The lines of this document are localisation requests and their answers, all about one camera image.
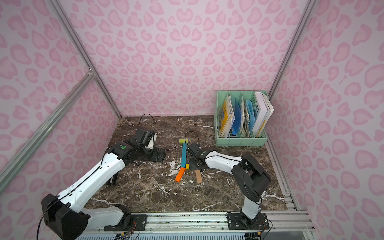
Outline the teal wooden block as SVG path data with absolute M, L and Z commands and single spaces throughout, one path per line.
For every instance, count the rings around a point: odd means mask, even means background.
M 182 157 L 181 157 L 181 167 L 186 168 L 187 165 L 187 144 L 183 143 L 182 147 Z

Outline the natural tan wooden block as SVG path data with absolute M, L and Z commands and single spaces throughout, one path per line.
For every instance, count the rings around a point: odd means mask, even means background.
M 196 174 L 197 183 L 198 184 L 202 184 L 203 183 L 203 178 L 202 178 L 201 171 L 200 170 L 195 170 L 195 174 Z

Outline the orange wooden block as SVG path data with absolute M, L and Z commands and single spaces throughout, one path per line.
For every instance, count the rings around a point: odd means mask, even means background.
M 176 181 L 176 182 L 179 183 L 179 182 L 181 181 L 181 179 L 182 179 L 182 177 L 183 177 L 185 171 L 186 171 L 186 168 L 184 168 L 184 167 L 181 167 L 181 168 L 180 168 L 180 170 L 179 170 L 179 172 L 178 172 L 178 174 L 177 174 L 177 176 L 176 176 L 176 178 L 175 178 L 175 181 Z

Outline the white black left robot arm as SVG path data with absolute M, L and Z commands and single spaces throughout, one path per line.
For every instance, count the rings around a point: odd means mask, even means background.
M 110 147 L 91 170 L 67 189 L 54 196 L 48 194 L 41 201 L 41 219 L 62 240 L 75 240 L 84 231 L 102 228 L 105 231 L 139 231 L 143 221 L 135 220 L 131 211 L 117 204 L 109 208 L 87 209 L 89 199 L 114 176 L 136 158 L 145 162 L 162 162 L 164 148 L 135 148 L 125 142 Z

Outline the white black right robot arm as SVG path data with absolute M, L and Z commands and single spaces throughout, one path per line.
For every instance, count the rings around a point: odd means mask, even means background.
M 230 230 L 248 230 L 270 228 L 270 221 L 261 212 L 263 197 L 271 184 L 271 176 L 250 154 L 233 157 L 206 150 L 199 144 L 188 145 L 187 152 L 197 164 L 198 169 L 217 169 L 231 174 L 245 196 L 239 214 L 227 213 Z

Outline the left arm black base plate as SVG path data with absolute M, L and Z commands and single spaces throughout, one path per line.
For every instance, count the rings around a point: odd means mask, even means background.
M 144 231 L 147 225 L 148 215 L 129 214 L 124 215 L 121 221 L 115 226 L 105 226 L 105 232 L 130 232 L 133 229 L 136 231 Z

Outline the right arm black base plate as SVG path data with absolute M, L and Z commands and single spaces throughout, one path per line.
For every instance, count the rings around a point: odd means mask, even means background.
M 227 212 L 225 217 L 229 230 L 258 230 L 263 232 L 270 229 L 269 220 L 265 213 L 258 213 L 254 219 L 249 219 L 243 213 Z

